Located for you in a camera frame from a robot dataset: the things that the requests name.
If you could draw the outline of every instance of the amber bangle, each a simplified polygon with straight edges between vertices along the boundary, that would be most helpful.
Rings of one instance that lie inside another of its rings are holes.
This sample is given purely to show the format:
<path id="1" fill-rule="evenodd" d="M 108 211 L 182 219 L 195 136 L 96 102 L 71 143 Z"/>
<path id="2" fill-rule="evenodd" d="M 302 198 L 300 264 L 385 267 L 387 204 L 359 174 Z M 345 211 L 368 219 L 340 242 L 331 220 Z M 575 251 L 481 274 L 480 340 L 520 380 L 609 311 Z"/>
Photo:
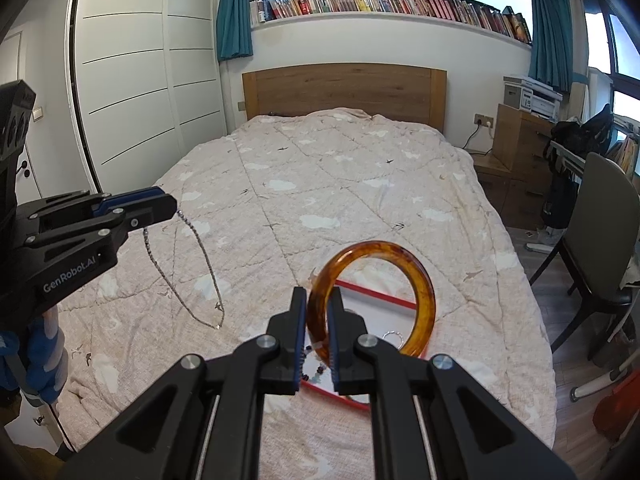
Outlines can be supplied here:
<path id="1" fill-rule="evenodd" d="M 418 258 L 398 244 L 372 240 L 353 244 L 336 254 L 322 268 L 311 289 L 306 308 L 306 327 L 313 343 L 322 343 L 316 353 L 329 364 L 326 304 L 340 273 L 359 258 L 379 258 L 394 264 L 409 279 L 415 295 L 415 323 L 403 354 L 419 356 L 427 346 L 436 319 L 436 299 L 431 279 Z"/>

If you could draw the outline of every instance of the necklace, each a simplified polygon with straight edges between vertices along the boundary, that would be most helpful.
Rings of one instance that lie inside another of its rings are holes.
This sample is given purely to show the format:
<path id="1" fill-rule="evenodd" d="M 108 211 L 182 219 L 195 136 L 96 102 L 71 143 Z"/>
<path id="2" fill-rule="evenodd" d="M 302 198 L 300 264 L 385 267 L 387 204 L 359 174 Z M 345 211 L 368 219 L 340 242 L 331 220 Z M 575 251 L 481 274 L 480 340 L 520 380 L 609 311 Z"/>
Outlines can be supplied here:
<path id="1" fill-rule="evenodd" d="M 225 320 L 225 307 L 222 304 L 222 296 L 220 295 L 220 289 L 218 288 L 218 282 L 216 281 L 216 277 L 213 274 L 213 269 L 211 268 L 211 262 L 209 261 L 209 256 L 207 256 L 207 251 L 204 249 L 204 245 L 202 244 L 202 240 L 200 240 L 200 236 L 198 235 L 198 232 L 196 231 L 196 228 L 193 226 L 193 224 L 191 224 L 189 219 L 179 209 L 176 212 L 176 214 L 178 215 L 180 220 L 182 220 L 185 224 L 187 224 L 189 229 L 191 229 L 191 231 L 193 231 L 193 234 L 195 235 L 196 240 L 198 241 L 198 245 L 200 246 L 200 249 L 202 250 L 202 254 L 204 254 L 204 259 L 207 262 L 207 267 L 209 267 L 209 273 L 211 274 L 211 279 L 213 280 L 213 286 L 215 287 L 216 294 L 218 295 L 218 302 L 216 303 L 216 309 L 219 310 L 220 312 L 222 312 L 222 317 L 220 318 L 220 322 L 217 325 L 213 325 L 211 323 L 208 323 L 206 321 L 203 321 L 203 320 L 199 319 L 193 313 L 193 311 L 187 306 L 187 304 L 184 303 L 184 301 L 180 297 L 180 294 L 178 294 L 178 291 L 175 290 L 175 287 L 169 281 L 169 279 L 167 278 L 166 274 L 162 271 L 162 269 L 160 268 L 160 265 L 158 265 L 158 262 L 156 261 L 156 259 L 154 258 L 153 254 L 151 253 L 151 246 L 149 245 L 149 231 L 145 227 L 142 230 L 142 234 L 143 234 L 143 237 L 145 238 L 146 254 L 149 255 L 149 259 L 151 259 L 151 262 L 154 264 L 154 266 L 156 267 L 156 269 L 160 273 L 160 276 L 162 276 L 162 278 L 164 279 L 166 284 L 169 285 L 169 288 L 171 289 L 172 293 L 175 294 L 175 297 L 178 298 L 178 301 L 180 301 L 180 304 L 190 314 L 190 316 L 193 317 L 193 319 L 196 320 L 198 323 L 200 323 L 200 324 L 202 324 L 204 326 L 208 326 L 209 328 L 213 328 L 214 330 L 220 330 L 220 327 L 222 327 L 222 323 Z"/>

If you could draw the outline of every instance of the wooden headboard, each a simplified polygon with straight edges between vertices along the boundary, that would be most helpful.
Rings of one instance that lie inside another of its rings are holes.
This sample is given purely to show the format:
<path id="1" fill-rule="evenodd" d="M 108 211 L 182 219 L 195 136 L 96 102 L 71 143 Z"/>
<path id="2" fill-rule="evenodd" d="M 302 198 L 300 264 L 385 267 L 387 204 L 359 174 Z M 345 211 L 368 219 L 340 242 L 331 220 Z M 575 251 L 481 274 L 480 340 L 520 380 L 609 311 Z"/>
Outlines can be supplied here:
<path id="1" fill-rule="evenodd" d="M 304 116 L 317 110 L 359 108 L 395 121 L 444 127 L 447 72 L 380 63 L 286 66 L 242 74 L 247 119 Z"/>

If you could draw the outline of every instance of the teal curtain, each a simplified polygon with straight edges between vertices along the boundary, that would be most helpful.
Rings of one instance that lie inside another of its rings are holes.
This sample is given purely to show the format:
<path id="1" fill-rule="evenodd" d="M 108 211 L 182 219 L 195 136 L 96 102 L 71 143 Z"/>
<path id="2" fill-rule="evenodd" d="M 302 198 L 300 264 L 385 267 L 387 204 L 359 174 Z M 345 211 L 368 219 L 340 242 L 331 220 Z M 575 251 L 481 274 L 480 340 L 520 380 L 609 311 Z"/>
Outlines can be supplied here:
<path id="1" fill-rule="evenodd" d="M 532 0 L 533 45 L 529 77 L 569 92 L 574 76 L 574 36 L 569 0 Z"/>
<path id="2" fill-rule="evenodd" d="M 218 60 L 254 54 L 251 44 L 249 0 L 220 0 L 216 20 Z"/>

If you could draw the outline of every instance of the chair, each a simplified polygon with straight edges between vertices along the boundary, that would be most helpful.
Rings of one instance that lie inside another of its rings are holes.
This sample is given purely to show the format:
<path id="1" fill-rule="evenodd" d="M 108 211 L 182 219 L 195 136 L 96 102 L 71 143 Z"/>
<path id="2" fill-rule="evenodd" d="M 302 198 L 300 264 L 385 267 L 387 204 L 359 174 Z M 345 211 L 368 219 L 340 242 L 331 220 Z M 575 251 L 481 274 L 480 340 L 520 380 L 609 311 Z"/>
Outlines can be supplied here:
<path id="1" fill-rule="evenodd" d="M 567 293 L 577 288 L 582 297 L 580 310 L 553 341 L 552 352 L 594 312 L 616 316 L 591 346 L 588 358 L 593 358 L 625 315 L 631 305 L 631 288 L 620 289 L 620 281 L 633 255 L 639 226 L 640 199 L 634 186 L 615 163 L 589 153 L 569 225 L 529 280 L 533 285 L 559 253 L 574 280 Z"/>

